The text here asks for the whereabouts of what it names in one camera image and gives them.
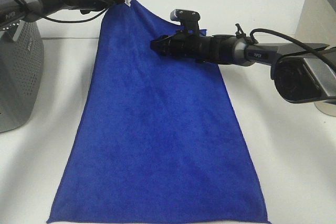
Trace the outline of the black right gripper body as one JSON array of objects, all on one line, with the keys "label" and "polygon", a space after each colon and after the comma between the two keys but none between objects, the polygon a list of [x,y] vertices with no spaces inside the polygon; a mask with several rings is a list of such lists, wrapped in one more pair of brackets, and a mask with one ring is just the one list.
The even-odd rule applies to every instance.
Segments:
[{"label": "black right gripper body", "polygon": [[175,58],[192,58],[200,62],[211,62],[210,36],[176,33],[168,37],[168,55]]}]

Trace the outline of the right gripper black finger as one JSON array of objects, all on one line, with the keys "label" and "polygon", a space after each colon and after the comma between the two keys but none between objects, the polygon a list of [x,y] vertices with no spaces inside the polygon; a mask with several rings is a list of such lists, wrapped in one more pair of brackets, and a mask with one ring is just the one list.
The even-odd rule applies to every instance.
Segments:
[{"label": "right gripper black finger", "polygon": [[157,39],[151,40],[150,48],[162,56],[170,54],[171,36],[162,35]]}]

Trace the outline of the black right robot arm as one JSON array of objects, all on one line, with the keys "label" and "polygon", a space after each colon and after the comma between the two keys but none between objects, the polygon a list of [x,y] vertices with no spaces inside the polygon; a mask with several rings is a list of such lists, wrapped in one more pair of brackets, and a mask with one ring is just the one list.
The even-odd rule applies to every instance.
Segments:
[{"label": "black right robot arm", "polygon": [[335,104],[335,48],[323,43],[307,46],[324,58],[293,42],[259,43],[243,35],[201,36],[179,31],[150,43],[152,50],[164,56],[218,65],[268,65],[270,78],[286,101]]}]

